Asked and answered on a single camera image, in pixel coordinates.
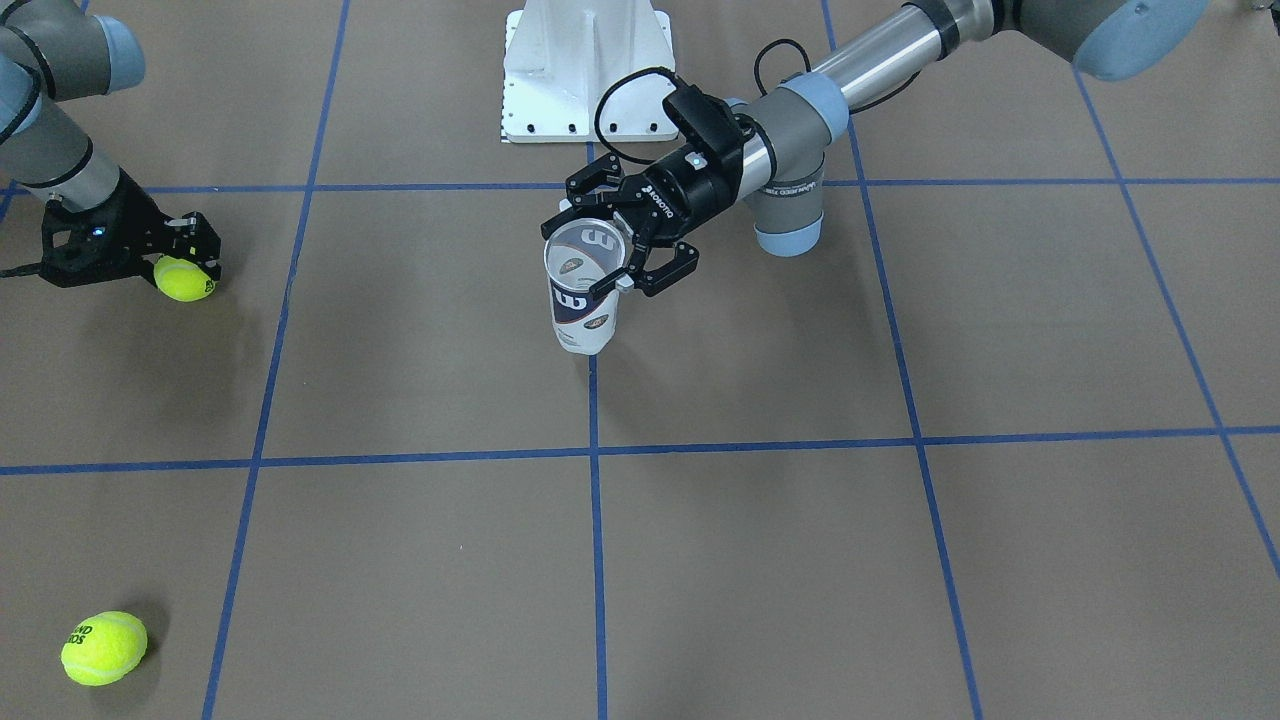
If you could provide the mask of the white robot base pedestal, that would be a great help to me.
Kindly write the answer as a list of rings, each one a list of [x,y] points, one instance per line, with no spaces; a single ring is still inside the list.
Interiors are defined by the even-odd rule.
[[[649,1],[526,1],[507,14],[500,138],[507,143],[664,142],[659,76],[603,94],[648,67],[676,68],[669,14]]]

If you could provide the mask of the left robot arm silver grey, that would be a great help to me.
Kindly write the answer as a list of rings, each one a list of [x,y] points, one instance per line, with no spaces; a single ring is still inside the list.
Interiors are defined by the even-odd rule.
[[[684,146],[637,173],[611,151],[566,181],[562,210],[541,225],[552,243],[602,238],[609,260],[589,287],[654,296],[690,274],[689,236],[739,202],[750,206],[758,243],[794,258],[817,245],[824,217],[826,150],[851,117],[895,97],[928,65],[960,46],[1015,31],[1075,70],[1102,81],[1153,67],[1194,28],[1203,1],[906,1],[890,18],[750,102],[704,94],[666,68],[663,113]]]

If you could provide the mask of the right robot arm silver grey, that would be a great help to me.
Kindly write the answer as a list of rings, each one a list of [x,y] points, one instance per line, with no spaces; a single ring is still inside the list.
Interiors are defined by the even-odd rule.
[[[131,28],[74,1],[5,1],[1,41],[3,170],[45,197],[41,259],[4,275],[60,288],[138,277],[179,302],[207,297],[221,278],[209,220],[165,214],[61,109],[143,81]]]

